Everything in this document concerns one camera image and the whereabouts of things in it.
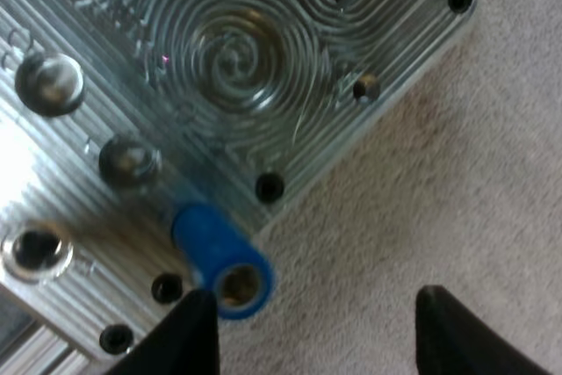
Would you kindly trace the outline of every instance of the beige carpet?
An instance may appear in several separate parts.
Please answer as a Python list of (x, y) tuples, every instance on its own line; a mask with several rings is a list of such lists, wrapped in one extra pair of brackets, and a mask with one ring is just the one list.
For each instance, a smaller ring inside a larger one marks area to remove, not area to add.
[(260, 243), (277, 293), (221, 323), (226, 375), (416, 374), (425, 284), (562, 373), (562, 0), (479, 0), (472, 34)]

